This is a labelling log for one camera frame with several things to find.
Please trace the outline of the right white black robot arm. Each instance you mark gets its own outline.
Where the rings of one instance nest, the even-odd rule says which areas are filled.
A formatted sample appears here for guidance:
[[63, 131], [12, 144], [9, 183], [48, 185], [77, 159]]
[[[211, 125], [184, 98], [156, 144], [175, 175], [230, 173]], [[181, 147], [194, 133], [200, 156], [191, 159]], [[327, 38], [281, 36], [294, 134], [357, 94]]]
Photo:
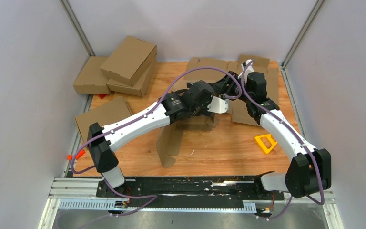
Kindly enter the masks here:
[[290, 193], [295, 198], [319, 193], [320, 205], [324, 202], [324, 190], [331, 187], [331, 155], [326, 149], [317, 149], [307, 142], [289, 124], [278, 105], [267, 96], [267, 81], [263, 73], [252, 72], [243, 76], [226, 75], [212, 84], [214, 92], [223, 99], [246, 103], [248, 114], [281, 146], [290, 159], [285, 173], [260, 174], [253, 186], [254, 195], [265, 199], [272, 191]]

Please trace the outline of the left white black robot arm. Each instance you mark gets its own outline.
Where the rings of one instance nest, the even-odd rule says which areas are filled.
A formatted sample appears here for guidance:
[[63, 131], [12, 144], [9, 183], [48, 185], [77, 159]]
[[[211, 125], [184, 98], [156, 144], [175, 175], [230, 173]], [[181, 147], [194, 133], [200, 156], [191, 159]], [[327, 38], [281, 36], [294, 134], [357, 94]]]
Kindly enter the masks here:
[[110, 193], [122, 197], [127, 184], [115, 154], [117, 150], [156, 128], [206, 113], [221, 114], [228, 107], [228, 101], [215, 95], [209, 83], [189, 83], [187, 89], [168, 92], [159, 101], [126, 119], [104, 126], [92, 124], [87, 148], [97, 172], [107, 181]]

